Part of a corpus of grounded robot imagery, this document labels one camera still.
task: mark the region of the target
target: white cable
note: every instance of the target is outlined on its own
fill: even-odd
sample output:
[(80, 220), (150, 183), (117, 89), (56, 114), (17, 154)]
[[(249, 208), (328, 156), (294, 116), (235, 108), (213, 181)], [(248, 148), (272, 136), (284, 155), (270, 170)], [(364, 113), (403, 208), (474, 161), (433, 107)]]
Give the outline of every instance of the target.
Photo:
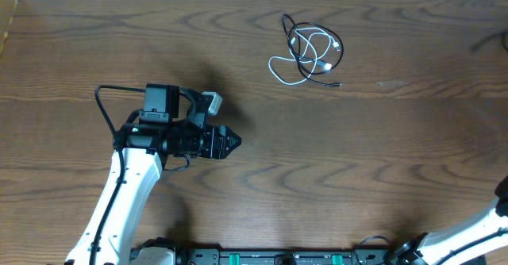
[[(315, 33), (312, 33), (309, 35), (309, 38), (305, 38), (305, 36), (303, 36), (300, 32), (301, 31), (307, 31), (307, 30), (317, 30), (319, 32), (315, 32)], [(300, 81), (297, 81), (297, 82), (294, 82), (294, 83), (289, 83), (287, 82), (286, 80), (284, 80), (279, 74), (277, 74), (276, 71), (274, 71), (272, 68), (271, 68), (271, 61), (273, 59), (277, 59), (277, 60), (284, 60), (284, 61), (289, 61), (289, 62), (294, 62), (296, 61), (296, 58), (294, 57), (293, 55), (293, 52), (291, 51), (291, 49), (289, 48), (289, 53), (290, 55), (293, 57), (293, 59), (291, 58), (284, 58), (284, 57), (281, 57), (281, 56), (273, 56), (271, 57), (269, 60), (268, 60), (268, 69), (271, 71), (271, 73), (283, 84), (287, 85), (287, 86), (295, 86), (295, 85), (298, 85), (299, 83), (303, 83), (305, 82), (308, 78), (310, 78), (312, 76), (312, 73), (314, 72), (314, 69), (316, 68), (316, 65), (318, 64), (318, 60), (321, 59), (322, 57), (324, 57), (326, 55), (326, 53), (328, 52), (328, 50), (330, 49), (330, 45), (333, 45), (333, 47), (337, 48), (337, 46), (339, 46), (339, 44), (335, 41), (335, 38), (333, 38), (333, 36), (330, 36), (327, 32), (325, 32), (323, 29), (321, 28), (317, 28), (317, 27), (308, 27), (308, 28), (296, 28), (294, 30), (294, 33), (296, 35), (298, 35), (300, 38), (302, 38), (305, 42), (306, 42), (306, 46), (305, 46), (305, 49), (303, 51), (303, 54), (301, 55), (301, 57), (304, 57), (306, 56), (306, 53), (307, 53), (307, 50), (310, 46), (310, 48), (312, 48), (313, 52), (314, 52), (314, 58), (311, 59), (311, 60), (300, 60), (300, 63), (313, 63), (314, 62), (314, 65), (312, 66), (312, 70), (310, 71), (310, 74), (300, 80)], [(314, 35), (321, 35), (321, 36), (327, 36), (328, 37), (328, 47), (326, 47), (326, 50), (320, 55), (318, 56), (318, 52), (316, 51), (316, 48), (312, 45), (312, 43), (310, 43), (310, 41), (312, 40), (312, 37)], [(327, 70), (331, 68), (331, 64), (327, 63), (325, 65), (325, 70)]]

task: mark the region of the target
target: cable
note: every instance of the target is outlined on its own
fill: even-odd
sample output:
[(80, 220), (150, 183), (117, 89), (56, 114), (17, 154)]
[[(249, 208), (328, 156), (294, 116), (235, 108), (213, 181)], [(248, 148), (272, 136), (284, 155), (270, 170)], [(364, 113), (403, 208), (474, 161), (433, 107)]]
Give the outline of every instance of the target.
[(505, 234), (508, 233), (508, 229), (499, 229), (497, 232), (494, 232), (490, 235), (487, 235), (483, 238), (480, 238), (478, 240), (475, 240), (469, 244), (466, 244), (464, 245), (463, 247), (455, 250), (455, 251), (451, 251), (448, 255), (446, 255), (445, 257), (443, 257), (443, 259), (441, 259), (441, 261), (439, 261), (438, 263), (436, 263), (436, 265), (442, 265), (444, 264), (446, 261), (450, 260), (453, 256), (461, 253), (461, 252), (464, 252), (466, 250), (468, 250), (469, 248), (473, 248), (474, 246), (478, 245), (478, 244), (482, 244), (483, 242), (486, 242), (488, 240), (491, 240), (491, 239), (494, 239), (495, 237), (500, 237), (500, 236), (503, 236)]
[(108, 113), (106, 112), (106, 110), (104, 109), (104, 106), (102, 105), (101, 98), (99, 97), (99, 91), (103, 88), (113, 89), (113, 90), (128, 90), (128, 91), (144, 92), (143, 89), (137, 89), (137, 88), (132, 88), (132, 87), (123, 87), (123, 86), (98, 86), (95, 89), (95, 101), (97, 102), (98, 108), (101, 110), (102, 116), (106, 120), (106, 123), (108, 124), (108, 127), (110, 128), (111, 134), (113, 135), (113, 141), (114, 141), (113, 147), (114, 147), (115, 151), (118, 153), (118, 158), (120, 160), (120, 174), (118, 175), (117, 185), (114, 187), (113, 193), (111, 194), (110, 201), (108, 202), (106, 209), (104, 210), (104, 214), (102, 215), (102, 218), (101, 218), (100, 222), (98, 223), (97, 232), (95, 233), (94, 241), (92, 241), (92, 244), (90, 245), (90, 260), (89, 260), (90, 265), (95, 265), (95, 257), (97, 255), (97, 250), (99, 249), (98, 243), (99, 243), (99, 240), (101, 239), (102, 229), (104, 228), (104, 225), (106, 224), (108, 215), (110, 214), (111, 208), (113, 207), (114, 200), (117, 197), (118, 192), (120, 191), (120, 186), (123, 184), (124, 177), (125, 177), (125, 161), (124, 161), (124, 156), (122, 153), (122, 146), (119, 143), (120, 142), (119, 137), (118, 137), (117, 132), (113, 126), (113, 122), (111, 122), (110, 117), (108, 116)]
[[(293, 25), (289, 31), (287, 31), (286, 22), (284, 21), (285, 18), (289, 19)], [(312, 83), (316, 83), (320, 86), (342, 86), (342, 83), (323, 83), (323, 82), (319, 82), (319, 81), (316, 81), (316, 80), (310, 78), (312, 75), (322, 75), (322, 74), (328, 73), (329, 71), (334, 69), (339, 64), (339, 62), (342, 60), (342, 56), (344, 55), (344, 45), (342, 43), (342, 39), (334, 31), (326, 28), (325, 26), (319, 25), (317, 23), (301, 22), (301, 23), (297, 24), (294, 22), (293, 18), (291, 18), (291, 16), (289, 16), (287, 14), (284, 14), (282, 16), (282, 25), (283, 25), (284, 34), (286, 35), (286, 39), (287, 39), (287, 46), (289, 48), (289, 52), (290, 52), (291, 56), (293, 57), (293, 59), (284, 58), (281, 56), (271, 57), (268, 61), (268, 69), (270, 70), (270, 72), (281, 83), (288, 85), (288, 86), (295, 86), (295, 85), (298, 85), (299, 83), (303, 83), (307, 80), (311, 81)], [(301, 25), (311, 25), (312, 27), (299, 28), (299, 26), (301, 26)], [(301, 31), (309, 31), (309, 30), (317, 30), (317, 32), (311, 33), (310, 36), (308, 38), (306, 38), (301, 33)], [(291, 38), (292, 33), (296, 34), (296, 36), (293, 38)], [(327, 36), (329, 39), (328, 47), (320, 56), (318, 56), (316, 48), (311, 43), (311, 39), (314, 35)], [(293, 44), (295, 43), (296, 38), (298, 38), (298, 51), (297, 52), (294, 50), (294, 47), (293, 47)], [(303, 52), (302, 52), (301, 39), (306, 42), (305, 50)], [(340, 53), (339, 58), (337, 59), (336, 63), (334, 63), (334, 64), (326, 63), (323, 60), (321, 60), (321, 58), (323, 58), (326, 55), (326, 53), (328, 52), (330, 46), (333, 46), (337, 50), (337, 52)], [(309, 50), (309, 47), (314, 52), (314, 59), (306, 57), (306, 53)], [(298, 71), (303, 76), (303, 79), (300, 81), (294, 82), (294, 83), (287, 82), (282, 77), (280, 77), (280, 75), (277, 74), (276, 71), (274, 71), (272, 69), (271, 61), (273, 59), (296, 62)], [(314, 63), (314, 64), (313, 64), (312, 69), (309, 70), (305, 66), (303, 66), (304, 63)], [(315, 71), (315, 68), (317, 65), (320, 65), (321, 67), (323, 67), (324, 71)]]
[(175, 157), (185, 158), (187, 164), (180, 166), (180, 167), (173, 168), (173, 169), (164, 169), (165, 171), (182, 171), (182, 170), (186, 170), (191, 165), (191, 158), (189, 157), (189, 155), (183, 154), (183, 155), (177, 155)]
[(143, 109), (136, 109), (134, 110), (129, 117), (127, 117), (127, 121), (125, 123), (133, 123), (137, 117), (140, 116), (140, 112), (143, 111)]
[(193, 117), (196, 114), (196, 107), (197, 107), (196, 101), (195, 101), (194, 97), (192, 96), (192, 94), (189, 93), (188, 89), (186, 89), (184, 87), (180, 87), (180, 91), (182, 91), (182, 92), (179, 94), (181, 96), (183, 96), (184, 98), (186, 98), (190, 102), (189, 109), (187, 110), (187, 117), (185, 117), (183, 119), (184, 121), (188, 121), (189, 117)]
[[(364, 240), (362, 240), (360, 243), (358, 243), (358, 244), (357, 244), (357, 245), (356, 245), (356, 246), (352, 249), (352, 251), (351, 251), (351, 254), (355, 256), (355, 258), (356, 258), (356, 262), (357, 262), (358, 264), (362, 264), (362, 263), (360, 262), (360, 259), (358, 258), (358, 254), (356, 254), (356, 250), (358, 249), (358, 247), (360, 247), (360, 246), (362, 246), (362, 245), (364, 245), (364, 244), (366, 244), (367, 242), (370, 242), (370, 241), (372, 241), (372, 240), (384, 240), (384, 241), (386, 241), (388, 244), (390, 244), (390, 241), (389, 241), (389, 240), (388, 240), (385, 236), (370, 236), (370, 237), (365, 238), (365, 239), (364, 239)], [(384, 264), (385, 264), (385, 262), (386, 262), (385, 260), (387, 259), (387, 257), (388, 257), (388, 252), (387, 252), (387, 253), (386, 253), (386, 255), (383, 257), (383, 261), (382, 261), (381, 263), (376, 264), (376, 265), (384, 265)]]

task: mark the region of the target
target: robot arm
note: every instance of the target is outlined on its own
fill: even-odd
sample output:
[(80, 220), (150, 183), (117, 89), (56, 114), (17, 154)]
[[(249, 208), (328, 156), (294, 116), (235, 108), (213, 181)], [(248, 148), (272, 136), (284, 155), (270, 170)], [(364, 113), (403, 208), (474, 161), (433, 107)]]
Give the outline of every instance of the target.
[[(125, 178), (102, 230), (96, 264), (128, 264), (134, 235), (143, 213), (144, 204), (163, 170), (159, 155), (146, 150), (124, 148)], [(88, 264), (90, 245), (94, 241), (99, 222), (117, 183), (120, 173), (118, 153), (111, 158), (110, 175), (102, 191), (94, 214), (78, 244), (67, 256), (66, 264)]]
[[(134, 111), (120, 130), (113, 128), (98, 91), (101, 88), (145, 92), (144, 108)], [(179, 114), (179, 97), (190, 101), (186, 118)], [(169, 85), (148, 84), (146, 90), (100, 86), (95, 97), (114, 134), (110, 176), (85, 232), (67, 256), (66, 265), (128, 264), (134, 235), (153, 186), (159, 180), (170, 155), (190, 158), (224, 159), (240, 146), (241, 138), (227, 126), (206, 123), (221, 105), (216, 93)], [(139, 115), (139, 123), (133, 123)], [(150, 263), (172, 258), (165, 252), (151, 252)]]
[(392, 264), (453, 265), (508, 245), (508, 177), (486, 209), (450, 229), (423, 234), (398, 249)]

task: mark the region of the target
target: table surface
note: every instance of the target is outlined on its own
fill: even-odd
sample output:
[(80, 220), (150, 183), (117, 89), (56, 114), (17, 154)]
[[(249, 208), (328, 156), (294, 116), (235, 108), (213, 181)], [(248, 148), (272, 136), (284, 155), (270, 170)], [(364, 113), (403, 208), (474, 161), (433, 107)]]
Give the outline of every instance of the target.
[[(0, 260), (62, 263), (112, 155), (99, 84), (217, 91), (243, 144), (164, 173), (136, 244), (347, 248), (454, 225), (508, 166), (508, 0), (20, 0), (0, 57)], [(327, 82), (284, 86), (280, 17), (344, 41)], [(295, 66), (277, 63), (287, 79)], [(143, 104), (104, 91), (117, 127)], [(172, 159), (171, 165), (181, 163)], [(488, 256), (507, 263), (508, 251)]]

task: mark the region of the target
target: black camera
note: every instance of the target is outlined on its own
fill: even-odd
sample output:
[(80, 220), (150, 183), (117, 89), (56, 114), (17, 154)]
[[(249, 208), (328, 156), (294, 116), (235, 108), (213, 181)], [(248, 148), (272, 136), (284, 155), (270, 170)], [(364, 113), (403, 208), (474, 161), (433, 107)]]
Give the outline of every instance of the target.
[[(179, 115), (179, 98), (190, 102), (187, 115)], [(211, 92), (202, 94), (178, 86), (148, 84), (144, 107), (134, 111), (118, 132), (123, 147), (143, 148), (158, 153), (164, 164), (169, 155), (224, 159), (241, 145), (241, 138), (228, 126), (206, 123), (215, 115), (222, 98)], [(133, 123), (139, 117), (139, 123)]]

